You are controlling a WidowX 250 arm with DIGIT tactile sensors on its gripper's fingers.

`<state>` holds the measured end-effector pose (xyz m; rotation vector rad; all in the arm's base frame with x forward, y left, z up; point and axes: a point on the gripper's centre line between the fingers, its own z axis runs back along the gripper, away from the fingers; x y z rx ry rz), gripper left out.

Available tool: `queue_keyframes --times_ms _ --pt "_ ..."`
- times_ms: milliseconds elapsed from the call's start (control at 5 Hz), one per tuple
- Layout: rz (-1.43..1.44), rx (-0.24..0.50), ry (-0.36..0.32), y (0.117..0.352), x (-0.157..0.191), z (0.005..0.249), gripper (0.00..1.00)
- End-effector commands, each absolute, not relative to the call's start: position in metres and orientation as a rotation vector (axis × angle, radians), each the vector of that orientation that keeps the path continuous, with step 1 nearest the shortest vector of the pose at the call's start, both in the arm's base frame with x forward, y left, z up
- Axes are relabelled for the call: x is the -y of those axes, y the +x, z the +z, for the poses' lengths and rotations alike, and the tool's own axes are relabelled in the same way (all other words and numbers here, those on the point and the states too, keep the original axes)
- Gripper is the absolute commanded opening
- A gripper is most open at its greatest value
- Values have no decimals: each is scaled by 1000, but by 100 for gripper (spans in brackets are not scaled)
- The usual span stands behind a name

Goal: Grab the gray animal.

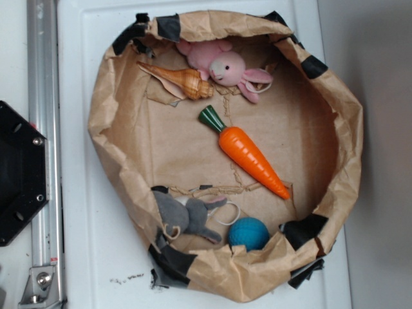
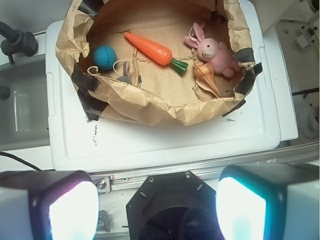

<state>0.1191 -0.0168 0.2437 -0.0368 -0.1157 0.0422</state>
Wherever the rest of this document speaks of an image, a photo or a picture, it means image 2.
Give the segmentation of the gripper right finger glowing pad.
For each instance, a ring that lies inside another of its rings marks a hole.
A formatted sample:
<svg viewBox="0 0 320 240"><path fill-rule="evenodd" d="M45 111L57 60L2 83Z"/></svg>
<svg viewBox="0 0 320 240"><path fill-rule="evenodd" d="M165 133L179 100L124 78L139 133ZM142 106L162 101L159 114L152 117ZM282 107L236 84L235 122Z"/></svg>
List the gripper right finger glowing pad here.
<svg viewBox="0 0 320 240"><path fill-rule="evenodd" d="M318 240L320 168L228 165L216 189L216 214L227 240Z"/></svg>

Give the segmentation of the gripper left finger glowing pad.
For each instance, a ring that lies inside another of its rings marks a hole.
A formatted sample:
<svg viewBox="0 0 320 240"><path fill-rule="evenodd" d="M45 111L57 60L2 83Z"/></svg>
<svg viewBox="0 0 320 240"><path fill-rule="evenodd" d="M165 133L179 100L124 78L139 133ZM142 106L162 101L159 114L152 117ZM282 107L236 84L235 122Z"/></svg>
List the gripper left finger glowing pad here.
<svg viewBox="0 0 320 240"><path fill-rule="evenodd" d="M85 171L0 174L2 240L92 240L98 218L98 190Z"/></svg>

